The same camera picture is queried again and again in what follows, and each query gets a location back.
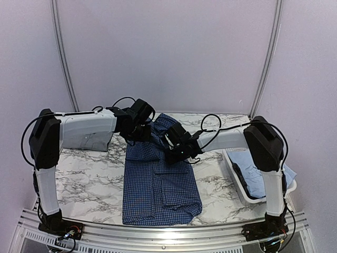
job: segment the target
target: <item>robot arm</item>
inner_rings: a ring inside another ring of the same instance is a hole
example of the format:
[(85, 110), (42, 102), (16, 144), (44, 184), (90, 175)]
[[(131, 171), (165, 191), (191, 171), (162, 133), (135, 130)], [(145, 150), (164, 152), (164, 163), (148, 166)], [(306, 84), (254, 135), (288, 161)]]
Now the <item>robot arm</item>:
[(280, 235), (288, 232), (285, 223), (286, 192), (283, 162), (283, 141), (269, 123), (257, 116), (250, 123), (223, 131), (197, 131), (188, 133), (181, 124), (173, 125), (165, 137), (173, 148), (165, 150), (166, 161), (170, 164), (183, 161), (198, 154), (231, 148), (248, 148), (254, 164), (261, 171), (266, 192), (265, 222), (248, 224), (243, 227), (247, 241)]
[[(220, 132), (217, 137), (213, 139), (216, 135), (216, 132), (208, 132), (202, 133), (197, 140), (199, 147), (206, 146), (201, 149), (202, 152), (208, 152), (217, 149), (232, 149), (232, 148), (246, 148), (249, 146), (246, 141), (245, 133), (247, 134), (250, 130), (256, 128), (255, 126), (244, 126), (237, 129), (231, 129), (228, 131)], [(257, 150), (259, 147), (252, 145), (252, 150)], [(256, 160), (261, 160), (259, 157), (261, 154), (259, 153), (257, 156), (253, 156), (254, 163)], [(266, 163), (265, 157), (263, 157), (262, 163)], [(282, 170), (278, 167), (274, 167), (275, 170), (271, 170), (269, 167), (260, 166), (258, 167), (261, 171), (261, 175), (264, 181), (264, 187), (266, 192), (266, 213), (270, 216), (279, 217), (285, 208), (284, 200), (283, 200), (283, 189), (282, 189)]]
[(44, 109), (37, 118), (29, 138), (31, 156), (35, 162), (34, 187), (39, 196), (39, 211), (43, 222), (39, 229), (56, 235), (69, 232), (78, 222), (62, 219), (55, 183), (56, 165), (64, 140), (88, 134), (120, 133), (126, 140), (149, 141), (151, 136), (147, 119), (154, 109), (138, 99), (130, 108), (117, 107), (79, 113), (53, 113)]

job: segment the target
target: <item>checkered fabric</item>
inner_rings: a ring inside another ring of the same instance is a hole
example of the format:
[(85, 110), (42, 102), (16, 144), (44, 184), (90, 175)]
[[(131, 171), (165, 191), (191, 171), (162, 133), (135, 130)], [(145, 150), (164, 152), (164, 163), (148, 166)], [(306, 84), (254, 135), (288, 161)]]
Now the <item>checkered fabric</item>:
[(192, 166), (168, 165), (162, 141), (164, 132), (177, 121), (161, 114), (151, 123), (151, 142), (137, 142), (126, 149), (123, 224), (171, 226), (187, 224), (202, 211)]

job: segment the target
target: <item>marble table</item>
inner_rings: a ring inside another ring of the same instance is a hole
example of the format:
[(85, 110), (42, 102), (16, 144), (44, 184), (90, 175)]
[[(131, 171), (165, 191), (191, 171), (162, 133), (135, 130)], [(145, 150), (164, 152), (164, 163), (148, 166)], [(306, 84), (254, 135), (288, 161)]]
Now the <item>marble table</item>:
[[(168, 113), (195, 132), (205, 114)], [(223, 127), (247, 122), (245, 115), (219, 114)], [(205, 128), (217, 128), (209, 117)], [(63, 216), (85, 221), (122, 224), (123, 174), (126, 143), (118, 134), (107, 152), (64, 149), (56, 171), (57, 194)], [(221, 150), (199, 155), (192, 165), (203, 204), (190, 225), (213, 225), (264, 216), (265, 204), (243, 206), (230, 176), (223, 172)]]

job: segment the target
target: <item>metal pole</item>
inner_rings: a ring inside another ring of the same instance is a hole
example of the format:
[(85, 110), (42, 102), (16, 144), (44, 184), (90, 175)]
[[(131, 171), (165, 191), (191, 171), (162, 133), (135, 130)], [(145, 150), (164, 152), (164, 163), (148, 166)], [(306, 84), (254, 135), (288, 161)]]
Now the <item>metal pole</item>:
[(70, 71), (69, 71), (68, 64), (67, 64), (64, 45), (63, 45), (61, 23), (60, 23), (60, 16), (59, 16), (59, 13), (58, 13), (57, 0), (51, 0), (51, 6), (52, 6), (52, 18), (53, 18), (53, 24), (54, 24), (54, 31), (55, 31), (55, 36), (56, 36), (56, 44), (57, 44), (58, 54), (59, 54), (60, 60), (61, 60), (61, 67), (62, 67), (62, 71), (63, 71), (63, 74), (64, 74), (65, 84), (66, 84), (66, 87), (67, 87), (67, 90), (68, 90), (68, 95), (69, 95), (70, 102), (72, 104), (73, 110), (75, 112), (78, 112), (80, 110), (78, 108), (76, 95), (75, 95)]
[(280, 30), (282, 7), (283, 7), (283, 0), (276, 0), (273, 29), (269, 40), (268, 52), (265, 58), (261, 78), (259, 81), (259, 85), (257, 87), (251, 112), (249, 114), (250, 118), (253, 118), (256, 115), (267, 82), (268, 72), (275, 52), (277, 38)]

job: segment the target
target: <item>white wall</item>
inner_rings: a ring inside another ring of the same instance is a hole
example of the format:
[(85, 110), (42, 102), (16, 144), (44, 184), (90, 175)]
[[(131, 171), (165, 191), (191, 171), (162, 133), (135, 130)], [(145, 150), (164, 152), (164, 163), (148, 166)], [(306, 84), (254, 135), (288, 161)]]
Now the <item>white wall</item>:
[(319, 252), (336, 252), (337, 2), (285, 1), (282, 27), (258, 114), (289, 140), (298, 210)]
[(131, 95), (158, 111), (249, 113), (275, 1), (59, 3), (82, 110)]
[(0, 35), (0, 251), (7, 252), (22, 208), (35, 198), (22, 132), (41, 109), (71, 111), (71, 104), (49, 1), (1, 0)]

